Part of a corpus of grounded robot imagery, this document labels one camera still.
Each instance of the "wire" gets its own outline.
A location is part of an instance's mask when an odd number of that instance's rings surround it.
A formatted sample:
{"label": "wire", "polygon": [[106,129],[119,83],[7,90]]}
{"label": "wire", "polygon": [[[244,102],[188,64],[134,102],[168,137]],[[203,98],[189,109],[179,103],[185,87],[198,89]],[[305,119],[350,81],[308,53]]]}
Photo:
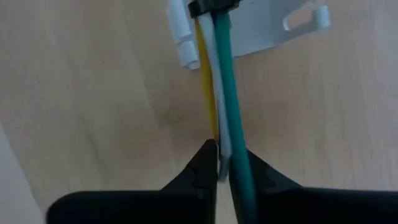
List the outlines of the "wire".
{"label": "wire", "polygon": [[256,191],[254,190],[254,181],[239,112],[229,36],[229,14],[217,13],[215,17],[216,44],[224,86],[229,133],[232,141],[232,163],[236,170],[239,197],[241,197],[242,202],[241,208],[244,212],[246,223],[255,223],[257,217]]}
{"label": "wire", "polygon": [[211,130],[213,132],[214,139],[218,142],[218,128],[217,128],[217,112],[213,90],[213,79],[211,77],[211,67],[206,50],[205,40],[200,29],[198,19],[195,19],[195,31],[198,41],[199,60],[200,60],[200,72],[201,82],[203,87],[203,94],[207,103],[207,110],[210,119]]}
{"label": "wire", "polygon": [[226,116],[224,87],[221,79],[220,63],[216,46],[215,28],[210,13],[198,17],[202,34],[205,38],[208,58],[210,59],[211,71],[213,74],[213,88],[216,95],[218,112],[218,134],[220,138],[220,172],[219,180],[225,181],[228,175],[229,159],[231,157],[231,138]]}

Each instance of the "light wooden surface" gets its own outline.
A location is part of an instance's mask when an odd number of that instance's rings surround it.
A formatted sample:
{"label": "light wooden surface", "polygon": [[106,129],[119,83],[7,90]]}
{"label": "light wooden surface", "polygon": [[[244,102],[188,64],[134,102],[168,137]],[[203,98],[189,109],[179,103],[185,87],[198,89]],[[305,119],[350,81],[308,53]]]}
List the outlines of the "light wooden surface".
{"label": "light wooden surface", "polygon": [[[398,190],[398,1],[327,1],[332,27],[235,60],[249,148],[303,185]],[[0,121],[41,211],[159,189],[211,137],[161,0],[1,0]],[[231,223],[227,185],[218,223]]]}

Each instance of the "wood grain surface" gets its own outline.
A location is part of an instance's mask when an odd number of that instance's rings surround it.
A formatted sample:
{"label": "wood grain surface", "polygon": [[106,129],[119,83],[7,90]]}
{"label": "wood grain surface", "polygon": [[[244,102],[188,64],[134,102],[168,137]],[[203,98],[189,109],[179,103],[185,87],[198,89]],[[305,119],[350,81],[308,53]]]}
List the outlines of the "wood grain surface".
{"label": "wood grain surface", "polygon": [[[398,190],[398,1],[237,58],[248,147],[303,185]],[[164,0],[0,0],[0,121],[42,213],[79,190],[159,189],[211,137]],[[227,185],[218,223],[233,223]]]}

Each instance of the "green wire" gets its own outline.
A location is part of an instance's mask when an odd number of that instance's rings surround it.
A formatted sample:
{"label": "green wire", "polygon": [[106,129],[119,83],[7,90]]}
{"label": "green wire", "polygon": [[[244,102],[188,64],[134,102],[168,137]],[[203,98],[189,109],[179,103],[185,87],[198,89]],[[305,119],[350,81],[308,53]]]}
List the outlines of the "green wire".
{"label": "green wire", "polygon": [[224,85],[226,115],[232,144],[232,163],[238,181],[238,197],[241,198],[242,210],[246,223],[256,221],[256,191],[251,173],[248,150],[244,142],[238,94],[234,78],[231,40],[229,37],[229,14],[215,15],[215,32],[221,77]]}

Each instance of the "white wire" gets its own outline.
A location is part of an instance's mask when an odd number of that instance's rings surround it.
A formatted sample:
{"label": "white wire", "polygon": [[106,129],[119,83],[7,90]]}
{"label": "white wire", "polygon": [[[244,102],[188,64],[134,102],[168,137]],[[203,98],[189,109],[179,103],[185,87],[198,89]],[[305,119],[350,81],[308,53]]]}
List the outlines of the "white wire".
{"label": "white wire", "polygon": [[207,54],[210,61],[211,71],[213,73],[213,88],[216,97],[218,113],[218,132],[220,137],[221,166],[220,180],[224,181],[228,175],[229,159],[232,155],[231,138],[229,136],[228,120],[226,116],[224,87],[221,80],[220,63],[218,61],[218,52],[216,46],[215,28],[210,13],[198,17],[198,21],[206,41]]}

